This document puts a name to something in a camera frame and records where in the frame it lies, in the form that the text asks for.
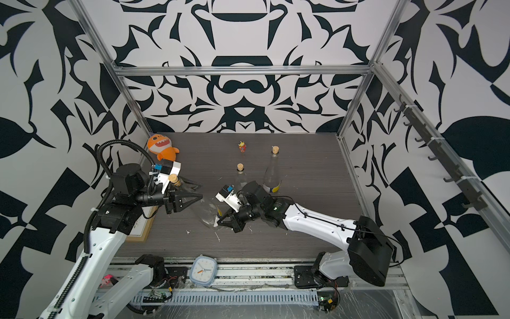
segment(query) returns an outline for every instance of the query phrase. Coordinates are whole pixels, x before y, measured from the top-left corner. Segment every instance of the pink object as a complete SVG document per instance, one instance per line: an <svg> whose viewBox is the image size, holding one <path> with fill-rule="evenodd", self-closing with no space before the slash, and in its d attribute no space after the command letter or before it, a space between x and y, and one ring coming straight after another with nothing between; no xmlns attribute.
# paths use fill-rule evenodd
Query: pink object
<svg viewBox="0 0 510 319"><path fill-rule="evenodd" d="M103 279L101 280L101 285L99 285L101 288L103 287L107 287L107 286L113 286L112 282L110 281L110 279L112 279L113 276L112 275L106 275L103 277Z"/></svg>

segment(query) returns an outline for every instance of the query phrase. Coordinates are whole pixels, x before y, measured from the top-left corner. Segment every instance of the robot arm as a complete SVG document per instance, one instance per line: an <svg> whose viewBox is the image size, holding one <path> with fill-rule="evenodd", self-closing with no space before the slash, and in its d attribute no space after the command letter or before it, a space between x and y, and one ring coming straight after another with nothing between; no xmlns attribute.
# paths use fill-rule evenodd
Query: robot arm
<svg viewBox="0 0 510 319"><path fill-rule="evenodd" d="M260 218L272 227L312 235L342 249L319 255L322 275L335 279L355 273L368 283L384 286L394 246L370 218L361 216L355 221L320 214L291 198L272 197L255 181L246 184L239 197L229 188L225 185L216 196L233 208L220 218L218 225L237 233L247 222Z"/></svg>
<svg viewBox="0 0 510 319"><path fill-rule="evenodd" d="M131 271L112 287L101 299L94 301L94 293L117 250L144 214L142 207L165 205L167 214L180 212L202 199L201 194L187 193L168 181L169 174L178 173L180 164L168 161L159 165L156 180L159 183L153 194L145 191L147 175L138 164L126 164L111 175L113 192L99 208L92 221L89 240L90 251L81 253L79 262L62 285L56 297L42 312L41 319L53 318L115 318L140 290L156 285L165 277L164 259L143 255Z"/></svg>

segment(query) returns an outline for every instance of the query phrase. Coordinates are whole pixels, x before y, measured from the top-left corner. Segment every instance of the wooden tabletop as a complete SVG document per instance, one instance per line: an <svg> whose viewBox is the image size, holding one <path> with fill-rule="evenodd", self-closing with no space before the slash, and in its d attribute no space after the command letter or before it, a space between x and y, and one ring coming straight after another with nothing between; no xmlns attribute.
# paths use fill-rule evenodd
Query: wooden tabletop
<svg viewBox="0 0 510 319"><path fill-rule="evenodd" d="M262 184L271 148L280 147L282 185L278 195L291 196L308 209L334 217L358 219L361 209L334 134L222 134L162 133L181 151L181 176L203 185L199 190L221 211L228 206L214 196L225 184L233 184L238 163L248 180ZM246 152L239 151L240 141ZM124 243L117 256L237 258L315 258L335 246L304 233L269 227L261 220L247 223L244 231L214 232L194 215L167 215L161 208L144 243Z"/></svg>

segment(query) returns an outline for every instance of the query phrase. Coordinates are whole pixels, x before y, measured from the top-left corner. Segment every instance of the plastic sheet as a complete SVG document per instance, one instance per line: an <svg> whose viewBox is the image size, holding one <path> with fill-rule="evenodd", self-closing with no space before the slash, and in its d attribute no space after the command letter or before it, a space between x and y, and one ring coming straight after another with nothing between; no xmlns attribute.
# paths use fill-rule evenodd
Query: plastic sheet
<svg viewBox="0 0 510 319"><path fill-rule="evenodd" d="M279 305L182 305L161 306L153 315L139 315L123 309L117 316L142 319L195 319L195 318L278 318L278 319L396 319L402 318L398 301L392 290L346 290L340 291L338 307L330 313L317 307L300 304Z"/></svg>

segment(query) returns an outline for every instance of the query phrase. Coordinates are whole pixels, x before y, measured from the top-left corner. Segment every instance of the toy figure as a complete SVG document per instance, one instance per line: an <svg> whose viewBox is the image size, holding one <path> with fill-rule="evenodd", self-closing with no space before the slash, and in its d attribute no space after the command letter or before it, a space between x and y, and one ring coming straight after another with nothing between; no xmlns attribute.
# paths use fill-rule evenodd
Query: toy figure
<svg viewBox="0 0 510 319"><path fill-rule="evenodd" d="M158 155L158 160L166 159L175 161L176 153L179 153L178 148L172 147L172 141L164 135L154 134L147 141L147 148L154 154Z"/></svg>
<svg viewBox="0 0 510 319"><path fill-rule="evenodd" d="M239 149L241 150L241 153L244 153L244 151L246 150L246 144L244 142L241 142L239 144Z"/></svg>

